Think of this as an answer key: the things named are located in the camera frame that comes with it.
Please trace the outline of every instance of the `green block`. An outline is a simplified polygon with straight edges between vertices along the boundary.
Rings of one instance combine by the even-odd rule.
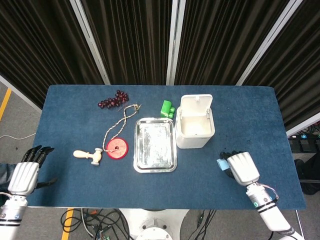
[[[176,109],[172,107],[172,103],[170,101],[164,100],[160,112],[160,117],[172,119],[174,117],[175,111]]]

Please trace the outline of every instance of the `yellow floor stripe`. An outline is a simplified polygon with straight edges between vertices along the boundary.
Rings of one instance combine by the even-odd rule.
[[[65,219],[68,219],[68,218],[69,219],[65,221],[64,225],[65,226],[70,226],[71,225],[71,221],[72,221],[71,217],[74,214],[74,209],[73,208],[68,208],[67,210],[68,210],[68,212],[66,213]],[[62,232],[61,240],[68,240],[70,227],[65,227],[64,230],[67,231],[67,232],[65,232],[65,231]]]
[[[4,99],[3,99],[2,104],[1,104],[1,106],[0,106],[0,121],[1,121],[1,119],[2,119],[2,116],[3,116],[4,112],[5,112],[7,103],[8,103],[9,98],[10,98],[10,95],[11,95],[11,89],[8,88],[8,89],[6,90],[6,93],[5,93],[5,95],[4,95]]]

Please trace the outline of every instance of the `red disc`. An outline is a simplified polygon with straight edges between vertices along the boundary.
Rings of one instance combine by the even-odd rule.
[[[107,150],[117,149],[116,151],[107,151],[106,153],[109,155],[110,158],[114,160],[119,160],[124,158],[127,155],[129,146],[124,139],[116,137],[108,142],[108,144],[106,145],[106,149]]]

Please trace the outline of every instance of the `toy hammer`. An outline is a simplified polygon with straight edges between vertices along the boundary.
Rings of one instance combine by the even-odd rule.
[[[76,158],[92,158],[92,162],[91,164],[92,165],[95,165],[95,166],[99,166],[99,162],[102,158],[102,152],[103,150],[101,148],[95,148],[95,153],[94,154],[91,154],[90,152],[85,152],[85,151],[81,151],[81,150],[75,150],[73,152],[73,156],[75,156]]]

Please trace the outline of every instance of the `bin lid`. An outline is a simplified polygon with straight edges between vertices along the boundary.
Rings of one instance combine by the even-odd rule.
[[[180,112],[182,116],[203,116],[210,109],[211,94],[183,95],[181,97]]]

